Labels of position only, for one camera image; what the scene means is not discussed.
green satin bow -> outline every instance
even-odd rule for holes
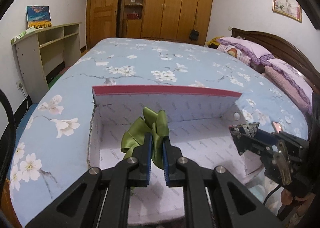
[[[144,136],[147,132],[152,133],[152,161],[158,167],[163,169],[162,163],[162,140],[169,136],[167,117],[163,110],[158,113],[145,107],[143,116],[139,117],[130,126],[129,130],[123,135],[121,140],[121,151],[126,153],[124,159],[132,156],[133,149],[144,143]]]

smartphone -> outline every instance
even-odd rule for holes
[[[280,131],[283,131],[282,126],[280,123],[273,121],[272,123],[272,127],[275,130],[276,133],[279,133]]]

cardboard box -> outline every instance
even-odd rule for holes
[[[88,149],[89,167],[106,169],[123,159],[122,136],[142,116],[144,107],[155,112],[165,110],[171,144],[200,166],[223,165],[242,183],[250,181],[261,166],[256,155],[239,156],[228,130],[229,125],[246,123],[235,104],[240,93],[160,85],[96,86],[92,91],[95,108]],[[235,113],[239,114],[239,120],[235,120]],[[246,170],[253,173],[246,175]],[[158,223],[183,216],[182,188],[168,188],[163,170],[152,163],[150,185],[132,192],[128,224]]]

red basket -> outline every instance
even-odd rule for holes
[[[139,19],[139,14],[138,13],[128,13],[128,20],[137,20]]]

headboard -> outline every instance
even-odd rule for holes
[[[294,45],[285,39],[270,33],[244,31],[232,28],[232,37],[236,38],[239,36],[265,47],[275,56],[275,58],[282,59],[296,68],[302,74],[305,81],[312,87],[313,91],[320,94],[320,73],[315,69],[307,57]]]

